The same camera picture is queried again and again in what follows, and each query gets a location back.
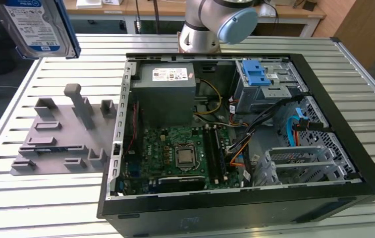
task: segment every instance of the white desk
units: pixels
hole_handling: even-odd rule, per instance
[[[125,53],[176,52],[176,36],[79,34],[79,59],[35,61],[0,119],[0,237],[120,238],[96,219],[101,173],[13,177],[8,171],[27,136],[41,96],[71,103],[67,83],[83,86],[92,104],[119,101]],[[342,44],[322,38],[249,37],[223,52],[299,53],[304,58],[375,161],[375,81]],[[219,231],[200,237],[375,237],[375,202],[358,205],[318,223]]]

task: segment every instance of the blue cable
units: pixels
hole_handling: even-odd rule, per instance
[[[288,142],[291,144],[291,146],[296,146],[296,143],[295,143],[295,137],[293,137],[293,134],[292,134],[292,120],[298,120],[299,121],[299,117],[298,116],[291,116],[288,119],[287,119],[287,123],[285,123],[285,130],[287,130],[287,139],[288,139]]]

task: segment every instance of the hard drive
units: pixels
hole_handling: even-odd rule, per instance
[[[63,0],[0,0],[0,21],[24,59],[79,57]]]

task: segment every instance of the hard drive label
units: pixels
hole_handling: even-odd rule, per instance
[[[39,0],[8,0],[5,6],[27,45],[36,51],[57,51],[60,43]]]

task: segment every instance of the power supply label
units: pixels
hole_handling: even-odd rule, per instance
[[[187,68],[155,68],[152,81],[180,81],[188,80]]]
[[[8,0],[4,8],[25,44],[36,51],[57,51],[60,43],[40,0]]]

